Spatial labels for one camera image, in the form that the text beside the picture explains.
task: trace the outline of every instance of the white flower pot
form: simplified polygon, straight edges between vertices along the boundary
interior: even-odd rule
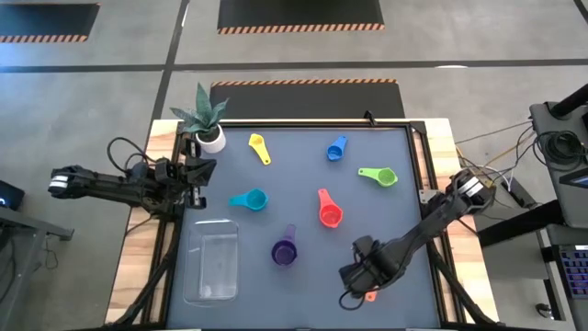
[[[196,140],[202,147],[202,150],[208,154],[215,154],[224,148],[224,145],[227,144],[227,139],[224,137],[224,132],[222,131],[222,127],[219,125],[219,136],[214,142],[202,142],[198,135],[196,135]]]

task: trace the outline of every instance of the purple measuring cup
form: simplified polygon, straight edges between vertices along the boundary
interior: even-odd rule
[[[298,256],[296,245],[294,244],[295,233],[296,225],[288,224],[284,235],[272,248],[272,259],[277,265],[289,266]]]

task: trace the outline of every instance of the potted plant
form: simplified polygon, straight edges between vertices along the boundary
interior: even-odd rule
[[[220,152],[226,144],[224,132],[219,121],[224,115],[229,99],[212,107],[209,95],[200,83],[196,92],[196,109],[189,111],[180,108],[170,108],[174,115],[184,120],[182,132],[189,132],[196,135],[196,140],[202,146],[204,152],[214,154]]]

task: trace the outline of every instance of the succulent plant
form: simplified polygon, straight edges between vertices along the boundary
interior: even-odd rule
[[[179,119],[184,120],[182,132],[197,133],[200,139],[209,141],[210,139],[216,139],[218,135],[217,125],[224,116],[228,101],[229,99],[226,99],[213,108],[210,104],[209,95],[207,95],[202,85],[198,83],[196,109],[189,109],[188,111],[180,108],[170,109]]]

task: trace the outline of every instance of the black floor mat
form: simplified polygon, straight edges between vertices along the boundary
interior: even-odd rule
[[[100,4],[0,5],[0,42],[86,41]]]
[[[220,0],[220,34],[381,29],[379,0]]]
[[[217,82],[213,105],[229,98],[228,119],[403,119],[395,79],[297,79]]]

